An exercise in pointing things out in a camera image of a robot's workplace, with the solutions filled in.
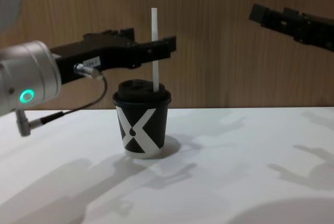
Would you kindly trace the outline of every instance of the wooden wall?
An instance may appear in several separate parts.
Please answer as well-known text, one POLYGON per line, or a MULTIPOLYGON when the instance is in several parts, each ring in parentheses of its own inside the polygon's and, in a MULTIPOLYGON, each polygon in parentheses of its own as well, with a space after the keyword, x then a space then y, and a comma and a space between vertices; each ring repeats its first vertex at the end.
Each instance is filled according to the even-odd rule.
MULTIPOLYGON (((87 32, 126 27, 135 28, 139 42, 149 41, 150 8, 157 7, 160 36, 178 37, 177 53, 160 62, 172 107, 334 105, 334 53, 248 21, 254 3, 334 18, 333 0, 23 0, 20 19, 0 35, 0 47, 31 40, 53 47, 87 32)), ((106 72, 110 89, 96 108, 113 108, 121 81, 151 75, 151 64, 106 72)), ((101 91, 94 81, 76 81, 39 108, 73 108, 101 91)))

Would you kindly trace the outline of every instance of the white x logo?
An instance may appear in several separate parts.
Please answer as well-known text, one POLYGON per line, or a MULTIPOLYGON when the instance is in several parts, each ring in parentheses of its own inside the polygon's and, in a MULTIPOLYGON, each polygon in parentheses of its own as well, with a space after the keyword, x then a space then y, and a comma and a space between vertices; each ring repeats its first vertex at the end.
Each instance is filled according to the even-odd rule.
POLYGON ((131 128, 136 132, 135 140, 137 141, 138 145, 144 150, 145 153, 152 153, 159 150, 159 147, 155 144, 155 142, 148 136, 148 134, 144 131, 143 127, 149 121, 151 116, 156 111, 155 108, 148 109, 143 116, 139 119, 139 121, 132 127, 127 120, 122 108, 116 107, 118 118, 120 119, 121 125, 124 129, 125 136, 123 138, 123 145, 126 145, 134 138, 130 134, 131 128))

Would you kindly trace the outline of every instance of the black paper cup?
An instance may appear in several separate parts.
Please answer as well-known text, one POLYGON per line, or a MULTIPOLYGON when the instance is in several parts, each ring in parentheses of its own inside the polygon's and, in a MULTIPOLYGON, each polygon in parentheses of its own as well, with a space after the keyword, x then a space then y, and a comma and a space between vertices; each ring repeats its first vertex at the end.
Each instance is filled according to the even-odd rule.
POLYGON ((134 159, 157 156, 163 149, 171 94, 153 82, 128 80, 118 86, 113 96, 125 153, 134 159))

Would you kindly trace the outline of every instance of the table surface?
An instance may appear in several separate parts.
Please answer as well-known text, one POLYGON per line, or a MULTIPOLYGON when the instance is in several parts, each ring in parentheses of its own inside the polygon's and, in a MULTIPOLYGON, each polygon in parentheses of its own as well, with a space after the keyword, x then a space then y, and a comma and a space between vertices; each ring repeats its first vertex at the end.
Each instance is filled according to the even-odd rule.
POLYGON ((162 156, 131 160, 114 110, 27 138, 10 114, 0 117, 0 223, 332 224, 333 137, 333 108, 170 110, 162 156))

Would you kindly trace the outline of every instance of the cable connector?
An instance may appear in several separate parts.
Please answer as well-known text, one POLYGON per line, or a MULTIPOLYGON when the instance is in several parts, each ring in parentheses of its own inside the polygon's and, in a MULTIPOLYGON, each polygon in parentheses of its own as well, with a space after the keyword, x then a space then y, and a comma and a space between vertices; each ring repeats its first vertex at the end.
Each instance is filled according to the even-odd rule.
POLYGON ((74 65, 74 73, 91 78, 91 79, 102 79, 103 75, 96 68, 85 66, 84 64, 74 65))

